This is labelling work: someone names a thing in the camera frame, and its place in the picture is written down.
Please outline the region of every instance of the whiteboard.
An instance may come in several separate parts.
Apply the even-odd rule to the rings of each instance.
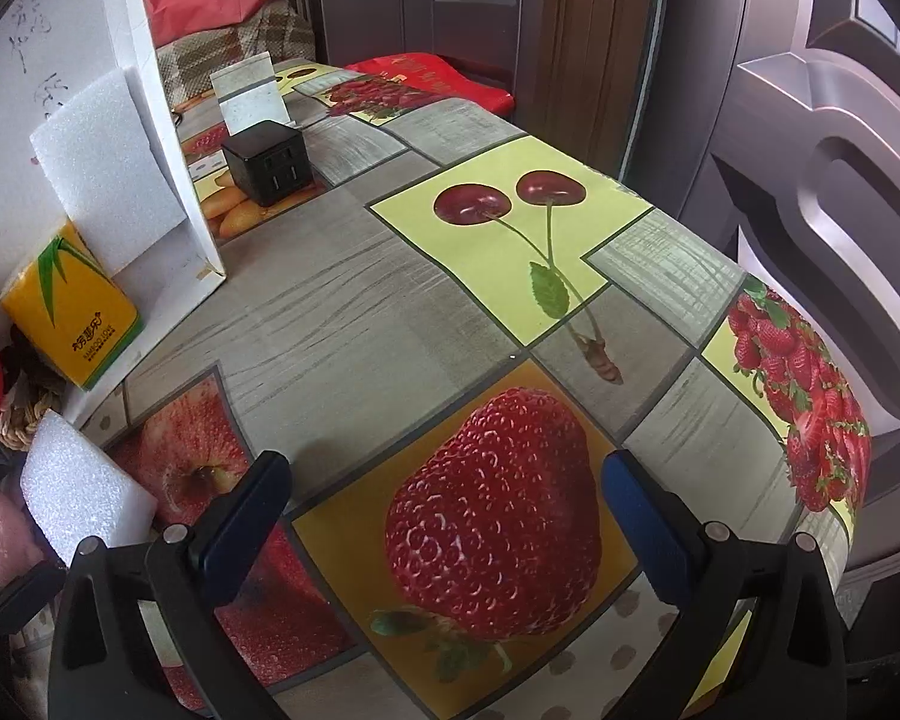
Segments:
[[[143,0],[15,0],[0,19],[0,291],[63,216],[29,135],[53,110],[117,67],[125,71],[151,151],[187,221],[117,279],[136,302],[144,330],[93,391],[68,392],[64,415],[74,424],[88,418],[136,362],[223,280],[223,263],[164,98]],[[0,341],[9,328],[0,308]]]

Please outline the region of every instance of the door panel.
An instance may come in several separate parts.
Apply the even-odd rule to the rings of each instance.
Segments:
[[[441,55],[477,80],[511,88],[520,0],[315,0],[326,60]]]
[[[705,161],[727,91],[746,0],[667,0],[647,111],[626,181],[723,248],[737,228],[712,161]],[[688,207],[694,182],[710,204]]]
[[[520,124],[619,175],[636,113],[655,0],[543,0],[535,88]]]
[[[746,0],[679,218],[720,248],[739,224],[900,420],[900,32],[875,0]],[[900,485],[884,443],[868,501]]]

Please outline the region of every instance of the door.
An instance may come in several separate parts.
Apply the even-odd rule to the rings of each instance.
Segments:
[[[517,123],[608,175],[629,159],[653,68],[663,0],[542,0],[521,30],[524,73]]]
[[[870,560],[900,547],[864,527],[900,488],[900,29],[879,0],[711,1],[670,2],[632,184],[727,253],[739,235],[859,374],[884,432]]]

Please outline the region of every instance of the white foam sheet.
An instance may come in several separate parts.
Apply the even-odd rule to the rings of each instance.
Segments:
[[[99,536],[109,547],[146,541],[156,512],[152,495],[55,412],[40,420],[20,488],[67,565],[86,536]]]
[[[58,108],[34,130],[31,143],[64,210],[109,275],[184,220],[121,69]]]

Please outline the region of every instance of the bamboo leaf graphic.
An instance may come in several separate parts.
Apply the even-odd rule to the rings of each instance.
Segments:
[[[530,263],[530,286],[533,298],[550,319],[563,319],[570,310],[570,295],[563,285],[563,280],[539,263]]]
[[[47,309],[50,324],[55,326],[56,323],[53,321],[53,244],[41,251],[36,258],[36,272],[40,277],[40,293],[43,295],[44,308]]]
[[[56,267],[56,272],[60,274],[60,278],[63,279],[63,283],[67,283],[67,275],[63,272],[63,263],[60,262],[60,241],[62,241],[59,236],[53,240],[53,243],[50,244],[50,248],[53,250],[53,264]]]
[[[98,274],[101,278],[106,278],[103,274],[103,271],[100,270],[100,266],[90,257],[87,257],[82,251],[80,251],[77,247],[71,244],[66,238],[60,239],[60,248],[63,251],[66,251],[71,257],[81,261],[87,268],[91,269],[95,274]]]

